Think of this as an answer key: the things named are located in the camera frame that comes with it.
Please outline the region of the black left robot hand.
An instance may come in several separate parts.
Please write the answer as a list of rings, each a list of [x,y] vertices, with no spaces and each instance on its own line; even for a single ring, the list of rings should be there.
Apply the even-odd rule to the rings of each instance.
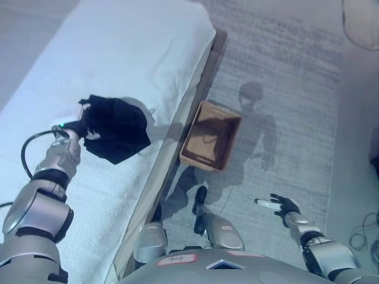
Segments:
[[[60,117],[52,122],[51,130],[64,138],[79,141],[88,134],[84,112],[82,105],[65,109],[60,113]]]

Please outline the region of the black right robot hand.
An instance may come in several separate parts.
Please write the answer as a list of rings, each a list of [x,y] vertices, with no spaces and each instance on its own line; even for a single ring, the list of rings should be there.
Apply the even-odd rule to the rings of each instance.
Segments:
[[[277,195],[276,193],[271,193],[269,200],[256,198],[254,199],[254,203],[272,209],[274,214],[279,217],[284,217],[290,212],[300,213],[299,207],[292,199]]]

